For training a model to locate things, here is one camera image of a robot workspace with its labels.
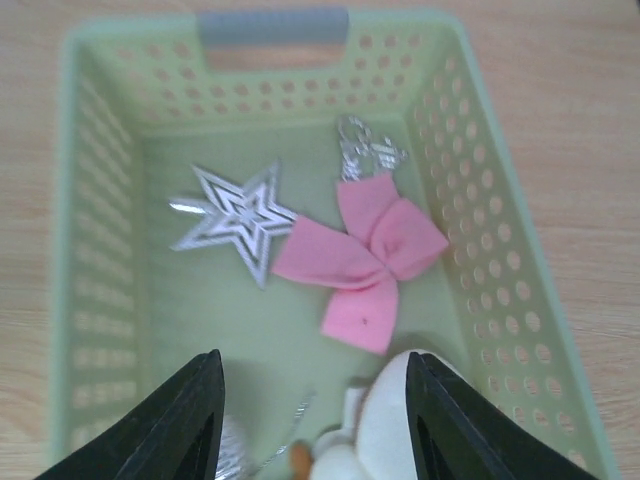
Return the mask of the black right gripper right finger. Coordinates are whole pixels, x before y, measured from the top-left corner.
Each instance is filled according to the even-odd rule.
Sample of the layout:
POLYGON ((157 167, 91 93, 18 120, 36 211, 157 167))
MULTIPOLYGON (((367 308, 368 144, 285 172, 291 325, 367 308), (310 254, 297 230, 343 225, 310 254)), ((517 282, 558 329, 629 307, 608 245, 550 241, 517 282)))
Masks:
POLYGON ((410 354, 406 406, 419 479, 592 479, 430 353, 410 354))

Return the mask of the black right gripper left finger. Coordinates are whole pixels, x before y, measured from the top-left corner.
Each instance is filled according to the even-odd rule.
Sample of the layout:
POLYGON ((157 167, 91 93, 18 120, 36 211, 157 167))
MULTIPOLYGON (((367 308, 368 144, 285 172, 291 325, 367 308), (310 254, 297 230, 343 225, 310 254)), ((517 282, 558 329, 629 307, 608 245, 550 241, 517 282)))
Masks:
POLYGON ((224 401, 220 352, 199 354, 42 478, 213 479, 224 401))

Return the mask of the light green plastic basket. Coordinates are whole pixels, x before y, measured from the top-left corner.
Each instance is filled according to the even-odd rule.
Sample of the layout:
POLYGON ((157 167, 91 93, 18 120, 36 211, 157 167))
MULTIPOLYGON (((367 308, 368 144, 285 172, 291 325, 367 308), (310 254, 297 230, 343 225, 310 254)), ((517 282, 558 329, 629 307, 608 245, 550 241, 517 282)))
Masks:
POLYGON ((252 456, 336 426, 384 358, 323 336, 330 292, 252 278, 232 245, 175 252, 194 167, 333 229, 337 119, 408 154, 399 192, 448 237, 399 287, 392 352, 434 350, 524 430, 619 470, 464 27, 433 9, 206 12, 94 21, 61 64, 50 452, 58 461, 195 355, 218 349, 252 456))

